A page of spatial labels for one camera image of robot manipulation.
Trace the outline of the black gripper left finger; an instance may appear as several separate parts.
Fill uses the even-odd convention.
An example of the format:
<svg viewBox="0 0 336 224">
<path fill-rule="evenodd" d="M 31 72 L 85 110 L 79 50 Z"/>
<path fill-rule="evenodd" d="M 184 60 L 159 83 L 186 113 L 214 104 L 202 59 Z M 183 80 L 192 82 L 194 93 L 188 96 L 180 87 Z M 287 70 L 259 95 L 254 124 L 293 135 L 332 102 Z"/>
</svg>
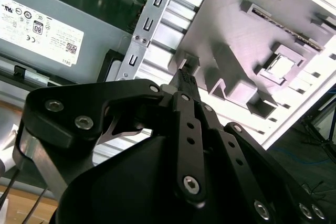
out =
<svg viewBox="0 0 336 224">
<path fill-rule="evenodd" d="M 136 79 L 37 89 L 24 107 L 22 151 L 60 203 L 80 175 L 164 134 L 174 110 L 195 107 L 187 74 L 178 70 L 167 87 Z"/>
</svg>

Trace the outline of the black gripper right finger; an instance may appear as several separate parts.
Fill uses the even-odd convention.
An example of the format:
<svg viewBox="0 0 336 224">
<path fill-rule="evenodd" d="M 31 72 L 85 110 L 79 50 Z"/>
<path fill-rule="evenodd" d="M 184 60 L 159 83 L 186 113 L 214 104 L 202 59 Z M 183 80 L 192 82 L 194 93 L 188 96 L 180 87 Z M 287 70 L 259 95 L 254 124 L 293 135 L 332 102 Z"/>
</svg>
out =
<svg viewBox="0 0 336 224">
<path fill-rule="evenodd" d="M 187 74 L 203 144 L 211 149 L 217 196 L 228 197 L 225 218 L 235 223 L 328 223 L 326 212 L 240 125 L 222 126 Z"/>
</svg>

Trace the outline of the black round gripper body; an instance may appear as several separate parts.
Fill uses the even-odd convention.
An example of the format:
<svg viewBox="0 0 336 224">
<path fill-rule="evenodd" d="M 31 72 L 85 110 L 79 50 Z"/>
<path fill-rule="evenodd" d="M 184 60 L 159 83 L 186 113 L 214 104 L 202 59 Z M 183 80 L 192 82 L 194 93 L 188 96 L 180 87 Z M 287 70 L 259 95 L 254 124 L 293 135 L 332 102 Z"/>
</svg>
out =
<svg viewBox="0 0 336 224">
<path fill-rule="evenodd" d="M 217 196 L 211 149 L 193 109 L 179 108 L 164 134 L 148 138 L 76 178 L 54 223 L 235 223 Z"/>
</svg>

